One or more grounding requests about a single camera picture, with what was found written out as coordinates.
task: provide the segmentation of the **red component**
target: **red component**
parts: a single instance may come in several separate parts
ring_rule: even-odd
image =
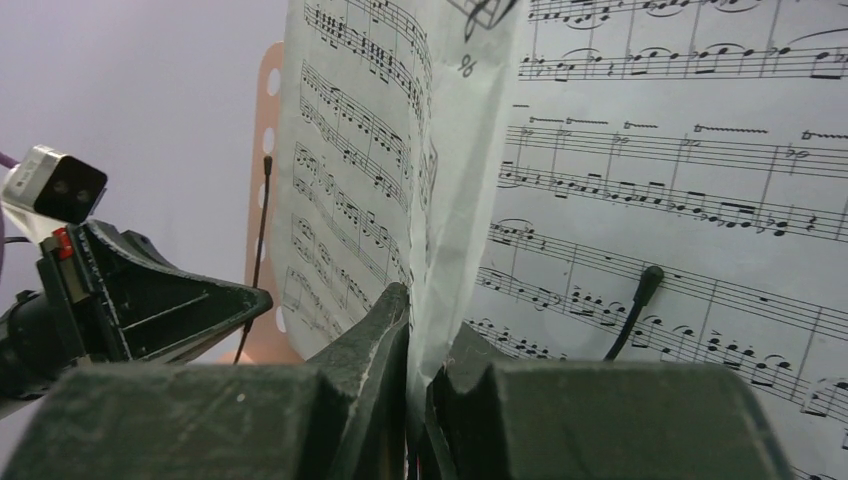
[[[58,228],[53,231],[53,236],[59,242],[59,260],[70,258],[74,254],[74,247],[68,237],[68,230],[65,227]]]

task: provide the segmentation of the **black cable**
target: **black cable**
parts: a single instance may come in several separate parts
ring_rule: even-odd
[[[639,314],[642,313],[642,309],[651,301],[651,297],[654,296],[654,292],[657,291],[657,287],[660,286],[664,276],[665,273],[662,268],[656,265],[652,265],[642,272],[642,278],[639,279],[639,286],[633,295],[633,308],[630,309],[630,314],[627,315],[627,320],[625,320],[624,326],[621,327],[618,338],[615,339],[615,343],[610,347],[604,360],[615,360],[618,357],[618,353],[624,348],[624,344],[627,343],[627,339],[630,337],[630,332],[633,331],[633,326],[636,325],[636,321],[639,319]]]
[[[250,285],[256,288],[259,285],[259,267],[262,263],[262,245],[265,243],[265,219],[268,216],[268,199],[271,196],[271,164],[274,159],[270,155],[265,155],[262,159],[265,162],[265,195],[262,197],[262,219],[259,221],[259,242],[256,244],[256,263],[253,265],[253,283]],[[253,319],[244,324],[241,331],[241,340],[239,348],[236,350],[236,358],[233,360],[233,365],[238,365],[241,358],[241,353],[244,351],[244,345],[247,342],[247,334],[253,328]]]

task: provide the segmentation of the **percent sign symbol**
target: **percent sign symbol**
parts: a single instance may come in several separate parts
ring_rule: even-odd
[[[472,73],[474,73],[474,65],[477,65],[477,61],[475,60],[472,62],[471,55],[466,54],[462,57],[462,65],[460,65],[456,71],[462,70],[462,77],[468,78]]]

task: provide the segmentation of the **white paper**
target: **white paper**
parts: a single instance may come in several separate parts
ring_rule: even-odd
[[[848,479],[848,8],[550,0],[525,22],[467,320],[513,356],[599,360],[658,264],[619,358],[736,369],[798,478]]]
[[[419,413],[473,289],[524,17],[516,0],[290,3],[271,252],[286,329],[310,357],[410,286]]]

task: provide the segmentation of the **gray wall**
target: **gray wall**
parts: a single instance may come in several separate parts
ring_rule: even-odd
[[[148,235],[185,270],[241,281],[257,70],[286,6],[0,2],[0,150],[43,143],[101,168],[97,218]],[[31,245],[6,249],[0,309],[40,289],[35,260]],[[0,421],[0,469],[32,410]]]

